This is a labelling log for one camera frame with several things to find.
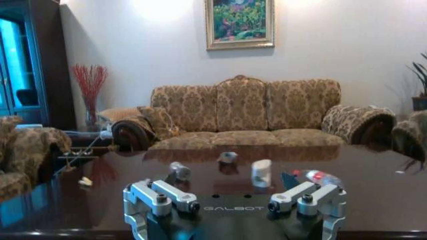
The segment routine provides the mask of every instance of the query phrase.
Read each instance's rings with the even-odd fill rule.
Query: picture frame
[[[207,50],[274,48],[275,0],[204,0]]]

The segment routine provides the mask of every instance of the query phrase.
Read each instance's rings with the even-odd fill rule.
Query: wall
[[[63,0],[68,64],[102,64],[99,109],[150,104],[154,87],[334,78],[342,102],[411,111],[406,69],[427,49],[426,0],[275,0],[276,47],[206,51],[203,0]],[[84,104],[74,83],[79,125]]]

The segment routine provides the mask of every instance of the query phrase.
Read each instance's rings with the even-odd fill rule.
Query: vase
[[[86,102],[86,125],[95,127],[96,122],[96,102]]]

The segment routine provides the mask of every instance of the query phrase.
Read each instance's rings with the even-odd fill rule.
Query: dark wood table
[[[216,158],[224,150],[239,154],[238,167],[219,166]],[[264,190],[251,185],[251,163],[260,159],[274,164],[272,187]],[[111,152],[0,204],[0,239],[132,239],[123,216],[123,188],[164,176],[172,161],[192,169],[191,184],[179,187],[196,195],[280,193],[283,171],[331,173],[347,191],[339,239],[427,239],[427,172],[406,156],[360,146]],[[92,188],[78,185],[83,176],[94,180]]]

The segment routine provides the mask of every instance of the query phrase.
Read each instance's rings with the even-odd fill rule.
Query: sofa
[[[51,128],[20,128],[18,116],[0,118],[0,202],[31,191],[46,177],[54,152],[70,152],[72,141]]]
[[[139,151],[359,145],[372,136],[390,139],[394,113],[340,101],[335,80],[264,82],[238,75],[211,86],[156,87],[150,106],[99,114],[114,122],[115,142]]]
[[[427,157],[427,110],[415,111],[391,131],[392,150],[422,162]]]

